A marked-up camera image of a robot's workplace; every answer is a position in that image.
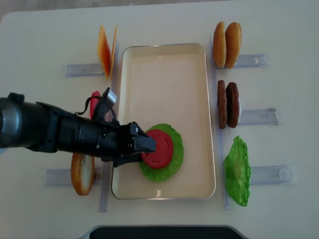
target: plastic food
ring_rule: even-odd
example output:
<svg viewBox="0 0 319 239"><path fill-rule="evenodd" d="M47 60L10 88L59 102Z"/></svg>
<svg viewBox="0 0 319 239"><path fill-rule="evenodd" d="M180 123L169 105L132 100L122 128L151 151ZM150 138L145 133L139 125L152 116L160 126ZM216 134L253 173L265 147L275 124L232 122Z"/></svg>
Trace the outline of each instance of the plastic food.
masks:
<svg viewBox="0 0 319 239"><path fill-rule="evenodd" d="M112 56L111 56L111 79L113 76L113 67L114 67L114 59L115 59L115 46L116 46L116 37L118 33L118 27L115 26L115 32L114 32L114 37L113 37L113 46L112 46Z"/></svg>
<svg viewBox="0 0 319 239"><path fill-rule="evenodd" d="M100 92L96 91L96 92L93 92L92 96L101 96L100 95ZM98 99L91 99L90 101L90 117L91 119L93 118L93 114L94 114L94 109L95 109L95 106L96 104L98 103Z"/></svg>
<svg viewBox="0 0 319 239"><path fill-rule="evenodd" d="M140 162L140 168L147 179L154 182L162 182L170 178L179 170L184 158L183 141L180 134L169 124L160 123L151 127L148 131L153 129L159 129L170 136L173 142L171 162L163 168L151 168L145 162Z"/></svg>
<svg viewBox="0 0 319 239"><path fill-rule="evenodd" d="M224 161L228 195L240 206L247 206L251 168L246 143L237 136Z"/></svg>
<svg viewBox="0 0 319 239"><path fill-rule="evenodd" d="M227 48L225 66L227 68L233 68L241 47L242 35L240 24L236 22L229 24L225 31L225 38Z"/></svg>
<svg viewBox="0 0 319 239"><path fill-rule="evenodd" d="M227 124L235 128L240 117L239 93L236 83L230 82L226 87L227 98Z"/></svg>
<svg viewBox="0 0 319 239"><path fill-rule="evenodd" d="M225 23L221 21L217 24L213 39L213 57L217 67L223 68L226 62L226 37Z"/></svg>
<svg viewBox="0 0 319 239"><path fill-rule="evenodd" d="M86 196L90 193L94 180L94 157L73 153L71 182L76 193Z"/></svg>
<svg viewBox="0 0 319 239"><path fill-rule="evenodd" d="M226 128L227 122L227 99L226 99L226 87L223 80L218 81L217 85L217 105L219 113L219 128Z"/></svg>
<svg viewBox="0 0 319 239"><path fill-rule="evenodd" d="M156 141L156 152L141 153L143 161L151 168L163 168L171 162L173 142L170 136L158 129L147 132Z"/></svg>
<svg viewBox="0 0 319 239"><path fill-rule="evenodd" d="M100 63L105 77L108 78L111 70L111 51L103 26L100 28L97 53L100 58Z"/></svg>

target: brown patty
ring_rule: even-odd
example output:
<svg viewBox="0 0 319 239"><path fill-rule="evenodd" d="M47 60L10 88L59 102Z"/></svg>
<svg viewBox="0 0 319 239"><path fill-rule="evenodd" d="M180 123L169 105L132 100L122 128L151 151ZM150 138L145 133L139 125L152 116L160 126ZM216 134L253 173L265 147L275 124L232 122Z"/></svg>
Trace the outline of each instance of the brown patty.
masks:
<svg viewBox="0 0 319 239"><path fill-rule="evenodd" d="M237 85L230 82L226 88L227 97L227 124L231 128L235 128L239 119L239 94Z"/></svg>
<svg viewBox="0 0 319 239"><path fill-rule="evenodd" d="M219 127L225 128L227 121L227 101L226 101L226 92L225 92L225 82L218 81L217 86L217 105L219 113Z"/></svg>

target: gray floor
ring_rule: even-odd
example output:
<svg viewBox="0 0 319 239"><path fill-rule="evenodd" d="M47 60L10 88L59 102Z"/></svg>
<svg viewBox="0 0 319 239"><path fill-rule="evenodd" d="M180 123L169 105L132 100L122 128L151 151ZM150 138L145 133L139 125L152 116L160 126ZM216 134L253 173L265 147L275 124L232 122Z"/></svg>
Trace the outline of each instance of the gray floor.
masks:
<svg viewBox="0 0 319 239"><path fill-rule="evenodd" d="M100 6L146 5L212 0L0 0L0 20L8 12Z"/></svg>

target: tomato slice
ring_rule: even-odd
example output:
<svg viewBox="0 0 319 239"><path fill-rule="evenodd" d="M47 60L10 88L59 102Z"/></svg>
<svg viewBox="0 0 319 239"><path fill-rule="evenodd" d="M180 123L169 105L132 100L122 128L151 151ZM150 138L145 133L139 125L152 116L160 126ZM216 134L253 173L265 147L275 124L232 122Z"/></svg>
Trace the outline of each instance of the tomato slice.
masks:
<svg viewBox="0 0 319 239"><path fill-rule="evenodd" d="M93 96L99 96L100 97L101 95L100 95L100 93L98 91L96 91L96 92L93 92L92 97ZM95 99L95 98L90 100L90 117L91 117L91 119L93 118L94 109L95 109L95 106L96 106L96 104L98 102L99 102L99 100Z"/></svg>
<svg viewBox="0 0 319 239"><path fill-rule="evenodd" d="M156 141L156 151L153 153L141 153L143 161L152 168L167 166L173 156L173 142L170 136L159 129L150 130L147 135Z"/></svg>

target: robotic arm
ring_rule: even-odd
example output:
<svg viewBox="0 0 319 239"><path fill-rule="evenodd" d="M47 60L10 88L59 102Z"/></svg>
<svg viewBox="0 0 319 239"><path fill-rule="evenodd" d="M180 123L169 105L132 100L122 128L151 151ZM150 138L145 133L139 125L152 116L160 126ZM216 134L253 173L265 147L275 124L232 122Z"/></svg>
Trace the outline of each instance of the robotic arm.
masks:
<svg viewBox="0 0 319 239"><path fill-rule="evenodd" d="M85 111L91 98L86 101ZM112 109L115 94L108 88L99 98L93 119L80 117L46 103L28 103L24 95L0 98L0 148L76 152L113 161L114 166L141 161L140 153L154 152L156 142L136 122L120 125ZM112 122L105 122L111 111Z"/></svg>

